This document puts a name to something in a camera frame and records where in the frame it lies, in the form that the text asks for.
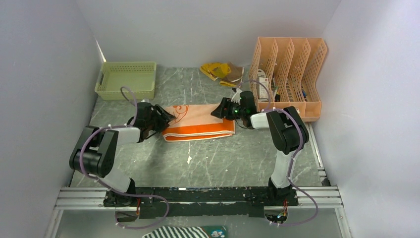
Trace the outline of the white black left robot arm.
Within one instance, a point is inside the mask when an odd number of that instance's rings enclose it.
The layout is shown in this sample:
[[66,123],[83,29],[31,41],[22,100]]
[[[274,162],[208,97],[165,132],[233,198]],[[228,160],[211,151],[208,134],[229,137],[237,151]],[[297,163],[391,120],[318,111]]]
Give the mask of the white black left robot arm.
[[135,106],[135,115],[124,125],[86,126],[69,158],[71,169],[98,181],[109,191],[105,207],[140,205],[135,182],[114,167],[116,149],[124,144],[144,142],[163,132],[176,117],[160,105],[141,101]]

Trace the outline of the yellow brown towel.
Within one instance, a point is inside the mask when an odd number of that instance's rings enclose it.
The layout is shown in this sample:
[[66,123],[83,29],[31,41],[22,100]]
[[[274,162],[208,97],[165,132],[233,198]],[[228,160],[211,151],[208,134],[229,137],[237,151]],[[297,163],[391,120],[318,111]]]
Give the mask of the yellow brown towel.
[[205,63],[201,65],[200,71],[212,81],[219,80],[219,84],[226,87],[236,87],[242,82],[244,76],[244,68],[231,62]]

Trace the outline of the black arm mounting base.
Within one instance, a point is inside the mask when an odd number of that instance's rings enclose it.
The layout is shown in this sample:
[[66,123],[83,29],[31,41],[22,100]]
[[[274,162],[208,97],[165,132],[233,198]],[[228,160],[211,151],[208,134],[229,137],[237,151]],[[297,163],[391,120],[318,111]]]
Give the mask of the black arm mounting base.
[[265,207],[297,206],[297,193],[291,186],[240,187],[137,187],[140,198],[108,191],[106,208],[133,208],[140,219],[195,216],[247,215],[262,218]]

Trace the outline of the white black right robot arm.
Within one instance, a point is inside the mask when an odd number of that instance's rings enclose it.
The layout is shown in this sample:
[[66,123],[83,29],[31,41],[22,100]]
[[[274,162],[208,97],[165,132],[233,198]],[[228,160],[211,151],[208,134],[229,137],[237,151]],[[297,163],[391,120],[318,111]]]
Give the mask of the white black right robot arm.
[[240,119],[247,129],[269,129],[277,150],[274,171],[268,185],[250,189],[245,200],[252,205],[296,206],[299,189],[292,182],[292,173],[300,150],[309,140],[309,133],[296,108],[289,106],[259,112],[253,93],[237,89],[233,98],[223,98],[211,115],[231,121]]

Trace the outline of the orange white patterned towel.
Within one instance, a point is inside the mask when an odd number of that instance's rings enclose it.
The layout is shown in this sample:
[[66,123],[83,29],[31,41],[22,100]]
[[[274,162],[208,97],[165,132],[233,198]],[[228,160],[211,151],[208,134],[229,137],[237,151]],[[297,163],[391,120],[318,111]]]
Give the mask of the orange white patterned towel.
[[162,132],[167,142],[195,141],[233,136],[235,122],[211,116],[218,104],[178,105],[165,110],[175,116]]

